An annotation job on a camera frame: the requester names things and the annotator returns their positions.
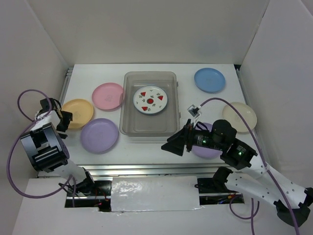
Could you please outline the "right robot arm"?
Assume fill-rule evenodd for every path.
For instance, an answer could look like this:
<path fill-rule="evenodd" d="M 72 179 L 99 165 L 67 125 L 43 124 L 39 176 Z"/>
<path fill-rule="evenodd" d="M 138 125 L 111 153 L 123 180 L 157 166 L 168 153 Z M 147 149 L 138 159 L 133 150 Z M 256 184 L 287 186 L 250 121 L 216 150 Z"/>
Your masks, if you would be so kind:
<path fill-rule="evenodd" d="M 253 148 L 236 138 L 236 134 L 231 124 L 223 119 L 215 121 L 211 130 L 200 129 L 188 121 L 167 139 L 161 149 L 179 156 L 194 147 L 221 151 L 221 160 L 254 181 L 246 180 L 226 167 L 219 167 L 213 176 L 215 190 L 223 192 L 227 189 L 250 195 L 275 207 L 277 216 L 288 225 L 303 225 L 311 212 L 313 189 L 295 184 L 263 162 Z"/>

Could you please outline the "white watermelon pattern plate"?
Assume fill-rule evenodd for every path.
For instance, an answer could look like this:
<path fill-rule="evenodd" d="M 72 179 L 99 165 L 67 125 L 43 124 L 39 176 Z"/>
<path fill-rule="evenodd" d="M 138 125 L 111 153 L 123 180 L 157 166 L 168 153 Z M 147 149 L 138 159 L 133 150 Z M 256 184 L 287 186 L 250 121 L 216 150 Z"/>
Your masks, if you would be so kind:
<path fill-rule="evenodd" d="M 166 92 L 156 86 L 143 86 L 133 96 L 135 108 L 143 114 L 154 115 L 165 109 L 168 103 Z"/>

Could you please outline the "pink plastic plate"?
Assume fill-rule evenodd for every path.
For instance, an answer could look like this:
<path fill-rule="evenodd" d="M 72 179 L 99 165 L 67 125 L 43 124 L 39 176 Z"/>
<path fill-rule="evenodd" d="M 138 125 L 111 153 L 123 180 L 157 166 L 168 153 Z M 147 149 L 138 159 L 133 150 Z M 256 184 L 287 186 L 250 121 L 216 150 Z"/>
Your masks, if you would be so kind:
<path fill-rule="evenodd" d="M 99 85 L 92 93 L 94 105 L 101 110 L 111 111 L 120 107 L 123 98 L 123 88 L 117 83 Z"/>

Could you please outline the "purple plastic plate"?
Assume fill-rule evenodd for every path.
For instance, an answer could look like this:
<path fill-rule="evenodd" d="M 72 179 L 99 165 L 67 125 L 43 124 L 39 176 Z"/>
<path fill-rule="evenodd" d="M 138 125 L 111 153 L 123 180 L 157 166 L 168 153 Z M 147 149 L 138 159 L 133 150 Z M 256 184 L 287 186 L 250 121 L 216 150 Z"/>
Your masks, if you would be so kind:
<path fill-rule="evenodd" d="M 209 131 L 211 131 L 212 124 L 202 122 L 201 124 L 198 124 L 196 126 L 196 129 L 197 130 L 208 129 Z M 192 153 L 195 154 L 196 156 L 200 157 L 200 158 L 208 159 L 208 160 L 216 159 L 222 154 L 221 151 L 209 149 L 209 148 L 204 148 L 204 147 L 199 147 L 199 146 L 193 146 L 192 147 Z"/>
<path fill-rule="evenodd" d="M 115 145 L 118 137 L 118 128 L 111 120 L 97 118 L 83 127 L 80 142 L 89 153 L 103 154 Z"/>

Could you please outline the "yellow plastic plate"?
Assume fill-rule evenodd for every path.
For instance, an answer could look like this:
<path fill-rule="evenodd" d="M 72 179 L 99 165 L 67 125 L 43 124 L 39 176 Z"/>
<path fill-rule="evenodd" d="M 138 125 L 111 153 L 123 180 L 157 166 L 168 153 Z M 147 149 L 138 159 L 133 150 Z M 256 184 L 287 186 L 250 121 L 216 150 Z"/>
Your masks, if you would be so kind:
<path fill-rule="evenodd" d="M 62 106 L 63 111 L 72 113 L 69 129 L 80 129 L 91 121 L 94 113 L 93 105 L 85 99 L 73 99 Z"/>

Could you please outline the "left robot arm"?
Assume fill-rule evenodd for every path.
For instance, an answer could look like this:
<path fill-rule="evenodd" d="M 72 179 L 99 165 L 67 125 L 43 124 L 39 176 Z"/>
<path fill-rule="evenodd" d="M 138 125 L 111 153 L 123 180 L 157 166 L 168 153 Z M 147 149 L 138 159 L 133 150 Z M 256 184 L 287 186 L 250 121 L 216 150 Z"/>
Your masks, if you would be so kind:
<path fill-rule="evenodd" d="M 65 131 L 72 121 L 72 113 L 63 111 L 59 101 L 50 98 L 40 101 L 42 109 L 37 112 L 36 124 L 20 137 L 20 141 L 33 168 L 37 172 L 54 172 L 68 179 L 71 177 L 72 192 L 77 195 L 92 195 L 96 182 L 83 167 L 71 161 L 69 151 L 63 142 Z"/>

